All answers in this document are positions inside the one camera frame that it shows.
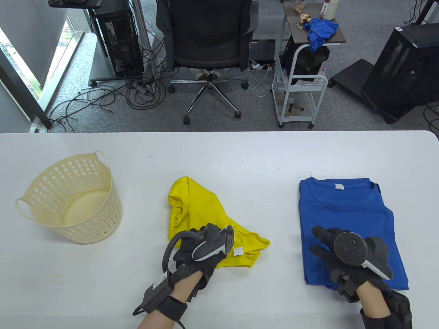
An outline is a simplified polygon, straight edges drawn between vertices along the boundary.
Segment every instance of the yellow shirt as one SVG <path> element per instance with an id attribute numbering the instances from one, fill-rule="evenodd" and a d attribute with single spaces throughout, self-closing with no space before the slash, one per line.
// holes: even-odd
<path id="1" fill-rule="evenodd" d="M 229 218 L 218 197 L 189 177 L 182 177 L 174 183 L 168 200 L 172 207 L 169 239 L 178 232 L 200 229 L 207 223 L 215 224 L 220 229 L 232 225 L 235 231 L 233 249 L 218 267 L 252 267 L 260 255 L 260 250 L 270 245 L 269 240 L 246 230 Z M 244 254 L 234 256 L 234 249 L 240 247 L 244 249 Z"/>

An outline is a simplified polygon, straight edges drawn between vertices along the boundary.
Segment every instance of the basket handle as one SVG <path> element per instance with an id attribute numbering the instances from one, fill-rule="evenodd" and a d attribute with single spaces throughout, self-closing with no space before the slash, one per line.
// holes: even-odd
<path id="1" fill-rule="evenodd" d="M 18 198 L 17 200 L 15 200 L 15 209 L 17 209 L 17 211 L 20 213 L 20 215 L 26 217 L 27 219 L 30 219 L 31 221 L 35 221 L 35 218 L 29 217 L 28 215 L 26 215 L 26 214 L 22 211 L 20 205 L 18 204 L 19 201 L 22 201 L 22 202 L 24 202 L 25 204 L 27 204 L 27 202 L 24 201 L 22 198 Z"/>
<path id="2" fill-rule="evenodd" d="M 108 161 L 107 155 L 103 151 L 101 151 L 101 150 L 97 150 L 94 153 L 96 154 L 96 157 L 97 157 L 98 153 L 100 153 L 102 155 L 102 157 L 105 160 L 105 162 L 103 162 L 103 164 L 106 165 L 108 167 L 108 169 L 110 169 L 110 172 L 111 172 L 110 162 Z"/>

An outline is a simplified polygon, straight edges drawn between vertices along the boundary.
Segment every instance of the black glove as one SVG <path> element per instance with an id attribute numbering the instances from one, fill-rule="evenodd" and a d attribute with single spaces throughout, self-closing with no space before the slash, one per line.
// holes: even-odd
<path id="1" fill-rule="evenodd" d="M 191 229 L 191 231 L 200 232 L 204 229 L 205 226 L 201 227 L 199 230 Z M 203 277 L 201 278 L 198 285 L 195 287 L 196 290 L 201 290 L 206 287 L 216 266 L 219 264 L 220 261 L 225 259 L 227 255 L 220 251 L 218 254 L 213 255 L 203 261 L 194 261 L 192 259 L 192 252 L 196 247 L 197 242 L 194 239 L 183 238 L 181 240 L 180 249 L 175 253 L 173 258 L 176 262 L 177 271 L 171 276 L 171 281 L 175 283 L 183 278 L 194 274 L 197 271 L 201 271 L 203 272 Z"/>
<path id="2" fill-rule="evenodd" d="M 341 229 L 332 228 L 325 230 L 321 226 L 314 226 L 311 233 L 328 248 L 325 249 L 317 244 L 311 246 L 311 252 L 323 260 L 331 271 L 331 281 L 339 283 L 338 292 L 344 295 L 352 303 L 359 300 L 356 290 L 366 281 L 370 281 L 381 291 L 388 289 L 381 278 L 369 268 L 351 266 L 343 263 L 334 252 L 334 240 L 342 232 Z"/>

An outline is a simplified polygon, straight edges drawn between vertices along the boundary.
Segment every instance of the rolling cart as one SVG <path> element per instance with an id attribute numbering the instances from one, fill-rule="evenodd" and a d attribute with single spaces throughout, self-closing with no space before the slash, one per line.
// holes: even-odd
<path id="1" fill-rule="evenodd" d="M 324 74 L 316 75 L 294 75 L 294 69 L 297 56 L 301 50 L 309 47 L 308 31 L 300 30 L 296 26 L 296 22 L 300 19 L 298 14 L 291 6 L 284 7 L 284 19 L 282 20 L 281 37 L 279 40 L 279 51 L 275 53 L 276 67 L 273 78 L 271 91 L 273 93 L 274 106 L 276 108 L 277 120 L 279 128 L 283 128 L 284 122 L 309 122 L 308 128 L 314 128 L 314 121 L 319 112 L 320 105 L 328 84 L 328 79 Z M 320 17 L 321 4 L 307 4 L 304 13 L 310 14 L 311 17 Z M 282 72 L 279 55 L 282 54 L 282 45 L 288 41 L 284 39 L 285 24 L 288 22 L 291 36 L 296 45 L 299 45 L 294 53 L 289 77 L 285 77 Z M 331 39 L 324 46 L 340 46 L 345 43 L 346 39 L 338 27 Z M 296 83 L 292 85 L 293 79 L 314 79 L 311 82 Z M 317 104 L 314 99 L 313 92 L 320 93 Z"/>

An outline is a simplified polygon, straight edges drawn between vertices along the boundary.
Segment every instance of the gray carpet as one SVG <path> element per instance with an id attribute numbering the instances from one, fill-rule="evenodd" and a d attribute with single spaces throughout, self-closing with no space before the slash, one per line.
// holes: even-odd
<path id="1" fill-rule="evenodd" d="M 155 26 L 154 0 L 142 0 L 147 21 Z M 375 63 L 395 26 L 401 26 L 408 19 L 413 0 L 344 0 L 341 1 L 337 20 L 347 39 L 347 43 L 331 48 L 327 76 L 331 77 L 360 58 Z M 255 39 L 276 39 L 283 17 L 282 4 L 278 0 L 259 0 L 259 27 Z M 85 35 L 65 75 L 52 108 L 59 102 L 73 98 L 79 90 L 87 87 L 93 59 L 96 38 Z M 238 70 L 230 70 L 229 76 L 248 75 Z M 265 73 L 257 72 L 260 78 Z M 181 68 L 177 79 L 192 79 L 189 69 Z M 268 85 L 273 80 L 269 73 Z M 275 115 L 273 97 L 269 93 L 258 98 L 252 93 L 256 85 L 249 80 L 250 88 L 243 90 L 239 84 L 225 85 L 223 91 L 242 110 L 242 118 L 235 119 L 233 110 L 214 91 L 202 95 L 191 113 L 191 125 L 183 125 L 186 107 L 199 91 L 199 86 L 179 85 L 175 94 L 167 94 L 156 108 L 136 111 L 127 106 L 122 97 L 108 106 L 113 112 L 98 107 L 87 108 L 70 120 L 76 132 L 147 132 L 147 131 L 258 131 L 279 130 Z M 81 104 L 71 106 L 72 111 Z M 392 130 L 428 129 L 422 108 L 416 108 L 393 125 L 386 124 L 380 115 L 367 106 L 342 92 L 337 87 L 328 89 L 315 122 L 315 130 Z M 64 114 L 64 107 L 58 108 L 53 117 Z M 305 123 L 285 123 L 283 130 L 307 130 Z M 51 132 L 63 132 L 59 124 L 54 124 Z"/>

